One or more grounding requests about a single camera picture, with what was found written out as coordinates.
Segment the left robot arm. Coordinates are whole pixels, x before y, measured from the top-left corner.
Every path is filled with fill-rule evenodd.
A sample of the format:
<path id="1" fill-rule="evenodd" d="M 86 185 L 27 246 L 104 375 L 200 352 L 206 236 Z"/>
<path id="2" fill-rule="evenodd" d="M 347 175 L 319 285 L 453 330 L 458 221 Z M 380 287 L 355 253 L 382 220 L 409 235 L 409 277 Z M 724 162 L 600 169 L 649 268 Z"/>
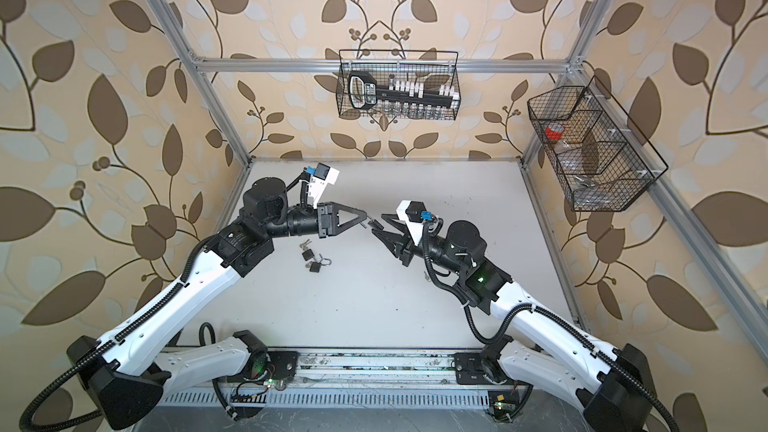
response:
<path id="1" fill-rule="evenodd" d="M 366 220 L 363 210 L 320 202 L 338 172 L 332 169 L 325 176 L 318 172 L 308 168 L 296 178 L 301 187 L 296 205 L 290 205 L 291 187 L 282 179 L 257 180 L 244 193 L 237 218 L 199 242 L 180 276 L 162 293 L 101 337 L 83 336 L 71 344 L 67 351 L 71 368 L 26 407 L 20 430 L 61 431 L 99 417 L 114 430 L 126 429 L 178 390 L 242 372 L 265 348 L 247 331 L 177 356 L 163 350 L 208 303 L 273 253 L 275 239 L 333 237 Z M 80 381 L 95 410 L 59 423 L 36 423 L 34 416 L 44 402 L 72 378 Z"/>

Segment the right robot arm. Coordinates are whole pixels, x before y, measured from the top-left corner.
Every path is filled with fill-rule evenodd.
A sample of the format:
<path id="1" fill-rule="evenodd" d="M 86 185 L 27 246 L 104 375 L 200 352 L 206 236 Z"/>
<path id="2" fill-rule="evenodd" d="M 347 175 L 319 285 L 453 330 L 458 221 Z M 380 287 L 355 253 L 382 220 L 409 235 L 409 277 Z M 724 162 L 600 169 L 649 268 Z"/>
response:
<path id="1" fill-rule="evenodd" d="M 485 255 L 487 243 L 465 220 L 439 234 L 429 212 L 385 214 L 372 233 L 403 265 L 423 260 L 430 281 L 457 298 L 470 331 L 485 346 L 488 381 L 525 382 L 581 413 L 595 431 L 642 431 L 657 413 L 680 426 L 657 397 L 645 354 L 617 348 L 543 305 Z"/>

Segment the black padlock near left arm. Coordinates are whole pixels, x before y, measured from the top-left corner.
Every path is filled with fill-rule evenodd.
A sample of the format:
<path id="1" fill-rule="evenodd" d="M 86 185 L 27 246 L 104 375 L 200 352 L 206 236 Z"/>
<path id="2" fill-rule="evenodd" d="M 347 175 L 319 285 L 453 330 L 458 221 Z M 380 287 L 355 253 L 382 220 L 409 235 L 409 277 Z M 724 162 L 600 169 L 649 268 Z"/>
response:
<path id="1" fill-rule="evenodd" d="M 304 242 L 299 244 L 299 246 L 300 246 L 300 248 L 302 250 L 302 258 L 303 258 L 303 260 L 305 262 L 315 262 L 316 261 L 315 253 L 311 249 L 310 245 L 311 245 L 311 240 L 310 239 L 308 239 L 308 240 L 306 240 L 306 241 L 304 241 Z"/>

